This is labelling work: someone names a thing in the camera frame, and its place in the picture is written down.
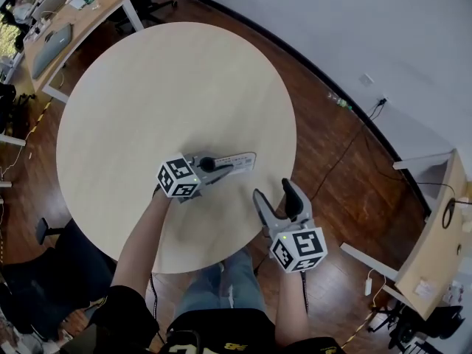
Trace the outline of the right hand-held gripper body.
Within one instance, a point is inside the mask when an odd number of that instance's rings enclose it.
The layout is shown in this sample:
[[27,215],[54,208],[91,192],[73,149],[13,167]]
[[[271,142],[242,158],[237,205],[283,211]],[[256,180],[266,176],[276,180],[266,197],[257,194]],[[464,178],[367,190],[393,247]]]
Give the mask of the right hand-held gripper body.
[[262,222],[271,238],[269,257],[285,273],[315,268],[327,256],[325,236],[313,218],[263,218]]

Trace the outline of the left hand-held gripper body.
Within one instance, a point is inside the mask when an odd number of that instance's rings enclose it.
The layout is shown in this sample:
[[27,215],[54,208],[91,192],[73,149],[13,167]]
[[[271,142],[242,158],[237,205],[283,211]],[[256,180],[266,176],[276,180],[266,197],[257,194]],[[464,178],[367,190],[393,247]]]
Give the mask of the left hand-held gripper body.
[[168,198],[177,198],[183,203],[201,196],[202,181],[196,164],[200,155],[177,153],[161,163],[156,178]]

